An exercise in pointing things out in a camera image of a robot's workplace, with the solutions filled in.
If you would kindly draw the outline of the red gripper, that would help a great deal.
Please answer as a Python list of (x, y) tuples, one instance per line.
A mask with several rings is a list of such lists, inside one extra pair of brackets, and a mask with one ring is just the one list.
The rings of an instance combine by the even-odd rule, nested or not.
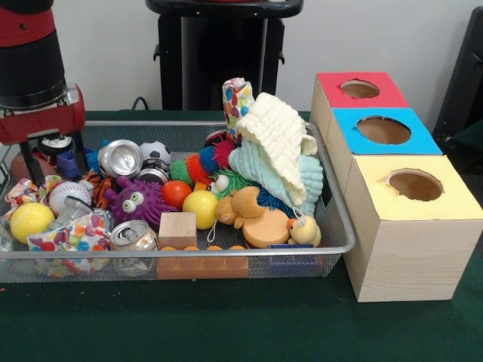
[(68, 87), (62, 99), (43, 109), (10, 111), (1, 109), (1, 143), (19, 144), (30, 179), (37, 184), (37, 163), (32, 156), (30, 139), (54, 133), (70, 134), (73, 142), (73, 156), (79, 176), (88, 172), (88, 162), (82, 132), (85, 126), (85, 105), (79, 87)]

